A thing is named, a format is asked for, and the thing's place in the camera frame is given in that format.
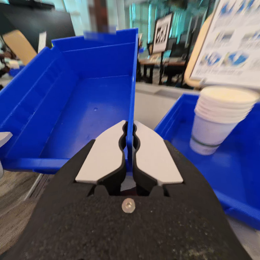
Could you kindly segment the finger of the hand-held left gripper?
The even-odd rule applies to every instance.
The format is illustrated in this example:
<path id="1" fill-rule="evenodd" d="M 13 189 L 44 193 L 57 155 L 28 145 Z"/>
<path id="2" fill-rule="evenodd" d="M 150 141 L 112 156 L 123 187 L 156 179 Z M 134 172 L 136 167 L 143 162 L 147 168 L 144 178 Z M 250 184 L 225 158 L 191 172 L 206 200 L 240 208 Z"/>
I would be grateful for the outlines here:
<path id="1" fill-rule="evenodd" d="M 0 147 L 2 147 L 4 144 L 6 144 L 10 138 L 12 137 L 11 132 L 0 132 Z M 2 177 L 4 174 L 4 169 L 2 166 L 2 163 L 0 162 L 0 177 Z"/>

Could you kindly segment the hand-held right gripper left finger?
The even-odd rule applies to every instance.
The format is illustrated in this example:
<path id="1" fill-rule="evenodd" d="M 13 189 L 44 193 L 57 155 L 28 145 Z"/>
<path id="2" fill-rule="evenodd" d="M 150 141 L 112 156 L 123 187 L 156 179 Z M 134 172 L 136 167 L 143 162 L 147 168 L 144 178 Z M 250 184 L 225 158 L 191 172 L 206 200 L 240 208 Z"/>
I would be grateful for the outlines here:
<path id="1" fill-rule="evenodd" d="M 126 177 L 127 121 L 122 120 L 102 132 L 94 141 L 75 182 L 103 185 L 109 195 L 120 195 L 121 184 Z"/>

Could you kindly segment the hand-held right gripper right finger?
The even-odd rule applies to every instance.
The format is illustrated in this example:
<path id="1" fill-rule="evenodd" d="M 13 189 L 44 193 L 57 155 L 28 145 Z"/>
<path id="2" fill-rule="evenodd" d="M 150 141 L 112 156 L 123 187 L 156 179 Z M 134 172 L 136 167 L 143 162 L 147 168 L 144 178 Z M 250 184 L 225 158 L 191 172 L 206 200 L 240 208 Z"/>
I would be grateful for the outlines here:
<path id="1" fill-rule="evenodd" d="M 133 179 L 138 196 L 149 196 L 154 187 L 183 184 L 184 179 L 164 139 L 154 130 L 134 121 Z"/>

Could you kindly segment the blue plastic bin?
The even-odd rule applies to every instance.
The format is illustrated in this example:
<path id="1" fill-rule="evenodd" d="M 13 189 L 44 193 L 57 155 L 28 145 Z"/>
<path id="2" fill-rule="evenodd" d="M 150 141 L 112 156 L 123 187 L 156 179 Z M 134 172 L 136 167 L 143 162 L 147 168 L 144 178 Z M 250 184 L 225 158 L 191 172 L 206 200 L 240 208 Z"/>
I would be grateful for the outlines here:
<path id="1" fill-rule="evenodd" d="M 23 68 L 24 66 L 21 66 L 19 68 L 11 68 L 8 74 L 10 77 L 14 78 Z"/>
<path id="2" fill-rule="evenodd" d="M 7 171 L 55 174 L 89 141 L 133 123 L 138 28 L 52 40 L 0 92 Z"/>
<path id="3" fill-rule="evenodd" d="M 260 228 L 260 106 L 224 140 L 216 152 L 203 156 L 189 142 L 198 95 L 182 94 L 154 129 L 204 175 L 224 212 L 245 224 Z"/>

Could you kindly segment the set of white paper cups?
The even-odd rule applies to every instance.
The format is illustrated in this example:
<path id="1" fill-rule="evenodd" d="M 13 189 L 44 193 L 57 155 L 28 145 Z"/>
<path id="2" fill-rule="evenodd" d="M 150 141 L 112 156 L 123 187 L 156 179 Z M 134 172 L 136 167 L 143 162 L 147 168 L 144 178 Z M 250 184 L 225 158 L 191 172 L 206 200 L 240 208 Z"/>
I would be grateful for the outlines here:
<path id="1" fill-rule="evenodd" d="M 194 109 L 191 149 L 201 155 L 213 154 L 258 100 L 259 93 L 246 88 L 203 88 Z"/>

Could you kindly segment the wooden board document stand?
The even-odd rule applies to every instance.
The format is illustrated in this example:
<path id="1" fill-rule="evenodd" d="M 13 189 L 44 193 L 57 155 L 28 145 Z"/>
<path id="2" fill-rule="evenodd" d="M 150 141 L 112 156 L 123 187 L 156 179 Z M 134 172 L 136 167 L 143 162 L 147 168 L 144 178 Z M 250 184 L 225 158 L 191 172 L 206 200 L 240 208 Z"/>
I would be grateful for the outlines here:
<path id="1" fill-rule="evenodd" d="M 32 45 L 19 30 L 13 30 L 2 35 L 5 44 L 26 66 L 37 55 Z"/>

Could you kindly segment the dark desk wooden top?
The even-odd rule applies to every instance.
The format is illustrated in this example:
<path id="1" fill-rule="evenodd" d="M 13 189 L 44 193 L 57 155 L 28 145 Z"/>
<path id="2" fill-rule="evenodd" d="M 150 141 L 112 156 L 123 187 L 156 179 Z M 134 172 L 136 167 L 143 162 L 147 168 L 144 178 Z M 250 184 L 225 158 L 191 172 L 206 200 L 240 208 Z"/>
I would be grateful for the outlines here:
<path id="1" fill-rule="evenodd" d="M 146 76 L 146 72 L 145 72 L 145 68 L 144 68 L 144 78 L 148 80 L 148 83 L 152 84 L 153 82 L 153 69 L 157 66 L 160 69 L 159 72 L 159 81 L 158 84 L 162 85 L 162 77 L 164 75 L 164 66 L 172 66 L 172 67 L 184 67 L 185 65 L 185 61 L 180 60 L 178 58 L 166 58 L 163 59 L 162 61 L 157 59 L 157 60 L 152 60 L 152 59 L 148 59 L 148 58 L 144 58 L 144 59 L 140 59 L 139 60 L 140 65 L 144 66 L 144 67 L 150 67 L 150 75 L 149 77 Z"/>

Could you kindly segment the white paper sign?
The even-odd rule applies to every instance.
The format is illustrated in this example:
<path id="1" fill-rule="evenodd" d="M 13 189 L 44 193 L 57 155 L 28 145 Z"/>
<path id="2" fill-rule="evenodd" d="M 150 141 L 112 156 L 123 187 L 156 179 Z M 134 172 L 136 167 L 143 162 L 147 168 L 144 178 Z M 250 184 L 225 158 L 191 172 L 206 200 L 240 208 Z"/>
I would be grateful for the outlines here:
<path id="1" fill-rule="evenodd" d="M 46 47 L 47 32 L 39 33 L 38 54 Z"/>

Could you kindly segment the framed picture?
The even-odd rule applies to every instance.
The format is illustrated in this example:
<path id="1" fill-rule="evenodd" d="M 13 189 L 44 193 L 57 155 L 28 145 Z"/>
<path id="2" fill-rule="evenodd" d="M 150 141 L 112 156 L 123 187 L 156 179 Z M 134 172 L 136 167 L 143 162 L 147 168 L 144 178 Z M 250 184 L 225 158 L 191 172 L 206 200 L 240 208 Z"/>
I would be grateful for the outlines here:
<path id="1" fill-rule="evenodd" d="M 152 44 L 152 54 L 161 53 L 166 50 L 169 33 L 172 26 L 173 13 L 156 20 L 154 29 L 154 38 Z"/>

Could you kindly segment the printed instruction sheet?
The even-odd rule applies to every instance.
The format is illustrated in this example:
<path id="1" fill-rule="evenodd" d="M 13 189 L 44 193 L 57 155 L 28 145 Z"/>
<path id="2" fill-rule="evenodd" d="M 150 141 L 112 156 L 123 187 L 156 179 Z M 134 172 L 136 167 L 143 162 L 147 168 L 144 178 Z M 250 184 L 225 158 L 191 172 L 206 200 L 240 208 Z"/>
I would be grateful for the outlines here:
<path id="1" fill-rule="evenodd" d="M 205 41 L 191 79 L 229 80 L 260 84 L 260 2 L 257 0 L 216 1 L 211 29 L 216 44 Z"/>

